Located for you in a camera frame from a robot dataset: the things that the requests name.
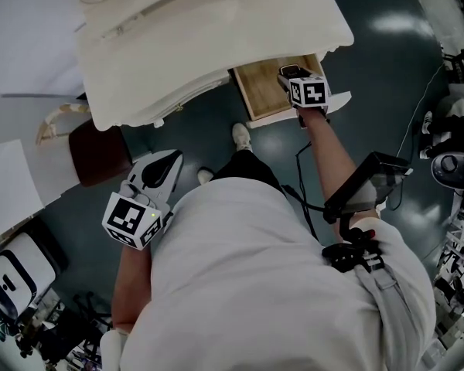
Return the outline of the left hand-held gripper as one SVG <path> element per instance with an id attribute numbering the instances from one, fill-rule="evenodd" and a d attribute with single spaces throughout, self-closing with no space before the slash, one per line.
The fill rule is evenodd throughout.
<path id="1" fill-rule="evenodd" d="M 102 226 L 114 240 L 135 250 L 144 250 L 163 232 L 171 213 L 168 200 L 175 191 L 183 167 L 180 150 L 146 155 L 113 192 Z"/>

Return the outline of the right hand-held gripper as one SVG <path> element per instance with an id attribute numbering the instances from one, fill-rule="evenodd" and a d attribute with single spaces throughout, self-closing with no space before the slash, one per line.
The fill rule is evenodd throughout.
<path id="1" fill-rule="evenodd" d="M 290 91 L 290 101 L 294 108 L 327 108 L 329 88 L 325 77 L 317 72 L 299 67 L 299 78 L 288 79 L 277 75 L 277 81 L 283 91 Z"/>

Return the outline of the large white wooden drawer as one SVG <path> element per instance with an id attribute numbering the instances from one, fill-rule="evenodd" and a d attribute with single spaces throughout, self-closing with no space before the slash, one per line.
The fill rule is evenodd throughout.
<path id="1" fill-rule="evenodd" d="M 247 122 L 249 128 L 300 118 L 301 109 L 316 109 L 323 115 L 331 114 L 350 101 L 352 95 L 349 91 L 334 94 L 328 84 L 327 108 L 294 108 L 290 101 L 290 91 L 283 91 L 277 81 L 277 75 L 281 75 L 279 69 L 291 64 L 297 64 L 299 67 L 317 72 L 318 77 L 326 78 L 321 66 L 321 58 L 315 53 L 262 60 L 234 67 L 231 70 L 250 116 Z"/>

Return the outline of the person's left forearm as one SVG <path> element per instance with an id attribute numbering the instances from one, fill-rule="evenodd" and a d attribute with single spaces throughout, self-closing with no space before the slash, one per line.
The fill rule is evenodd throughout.
<path id="1" fill-rule="evenodd" d="M 152 256 L 149 248 L 123 247 L 111 301 L 113 326 L 130 333 L 152 299 Z"/>

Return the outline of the person's right forearm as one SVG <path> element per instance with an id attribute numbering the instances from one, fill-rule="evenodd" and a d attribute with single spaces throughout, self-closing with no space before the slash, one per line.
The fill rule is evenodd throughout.
<path id="1" fill-rule="evenodd" d="M 300 116 L 311 141 L 322 194 L 328 200 L 357 167 L 321 112 L 301 109 Z"/>

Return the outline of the cream white dressing table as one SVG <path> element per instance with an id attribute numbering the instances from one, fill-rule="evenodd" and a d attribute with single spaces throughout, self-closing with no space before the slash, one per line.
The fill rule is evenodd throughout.
<path id="1" fill-rule="evenodd" d="M 77 58 L 94 124 L 154 124 L 263 60 L 354 37 L 335 0 L 79 0 Z"/>

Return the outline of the cream chair with brown seat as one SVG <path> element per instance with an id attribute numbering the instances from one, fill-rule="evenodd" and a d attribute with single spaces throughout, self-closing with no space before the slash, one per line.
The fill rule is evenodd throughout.
<path id="1" fill-rule="evenodd" d="M 100 131 L 94 121 L 89 119 L 70 132 L 58 132 L 56 122 L 61 116 L 89 113 L 90 108 L 86 104 L 62 104 L 43 120 L 36 135 L 37 145 L 61 138 L 67 140 L 73 168 L 84 187 L 112 179 L 128 171 L 133 165 L 128 145 L 119 127 Z"/>

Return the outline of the person's right white shoe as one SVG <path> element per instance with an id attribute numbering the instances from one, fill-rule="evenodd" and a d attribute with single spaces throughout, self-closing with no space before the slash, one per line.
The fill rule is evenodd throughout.
<path id="1" fill-rule="evenodd" d="M 252 151 L 251 136 L 248 129 L 243 124 L 234 124 L 232 127 L 232 138 L 236 146 L 236 151 Z"/>

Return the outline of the person's black trousers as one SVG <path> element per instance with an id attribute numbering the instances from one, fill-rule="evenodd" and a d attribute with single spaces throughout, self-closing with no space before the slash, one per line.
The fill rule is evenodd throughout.
<path id="1" fill-rule="evenodd" d="M 241 192 L 285 194 L 270 167 L 246 149 L 236 151 L 230 161 L 212 175 L 210 181 Z"/>

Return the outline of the person's white shirt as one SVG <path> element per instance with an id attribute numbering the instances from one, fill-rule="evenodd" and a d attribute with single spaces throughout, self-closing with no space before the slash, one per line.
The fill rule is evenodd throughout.
<path id="1" fill-rule="evenodd" d="M 120 371 L 387 371 L 375 300 L 263 182 L 182 197 L 151 282 Z"/>

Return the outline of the white cardboard box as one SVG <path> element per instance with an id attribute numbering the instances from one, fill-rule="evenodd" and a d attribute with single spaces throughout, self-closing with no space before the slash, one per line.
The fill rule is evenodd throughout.
<path id="1" fill-rule="evenodd" d="M 61 197 L 49 176 L 34 176 L 20 140 L 0 144 L 0 236 Z"/>

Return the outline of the white box appliance black trim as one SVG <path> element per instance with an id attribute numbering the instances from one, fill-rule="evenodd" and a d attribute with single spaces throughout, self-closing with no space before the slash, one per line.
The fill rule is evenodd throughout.
<path id="1" fill-rule="evenodd" d="M 56 279 L 39 244 L 20 233 L 0 251 L 0 311 L 16 320 Z"/>

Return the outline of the white metal equipment rack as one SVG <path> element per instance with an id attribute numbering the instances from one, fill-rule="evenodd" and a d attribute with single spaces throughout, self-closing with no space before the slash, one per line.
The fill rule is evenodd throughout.
<path id="1" fill-rule="evenodd" d="M 454 191 L 434 284 L 435 334 L 443 349 L 464 345 L 464 192 Z"/>

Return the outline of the black screen mount bracket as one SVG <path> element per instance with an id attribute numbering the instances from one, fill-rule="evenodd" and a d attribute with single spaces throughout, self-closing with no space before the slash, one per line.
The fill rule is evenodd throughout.
<path id="1" fill-rule="evenodd" d="M 375 240 L 375 230 L 351 228 L 350 221 L 353 216 L 353 213 L 341 216 L 339 234 L 343 242 L 325 247 L 322 256 L 341 273 L 351 271 L 356 266 L 362 266 L 368 273 L 382 269 L 384 261 L 379 244 Z"/>

